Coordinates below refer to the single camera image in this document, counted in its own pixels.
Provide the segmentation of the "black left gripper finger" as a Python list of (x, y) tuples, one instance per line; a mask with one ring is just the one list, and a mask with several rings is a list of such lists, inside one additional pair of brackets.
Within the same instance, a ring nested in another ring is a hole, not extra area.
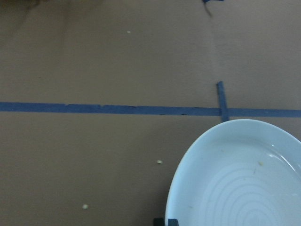
[(179, 226), (179, 223), (178, 223), (177, 219), (168, 219), (167, 225), (168, 226)]

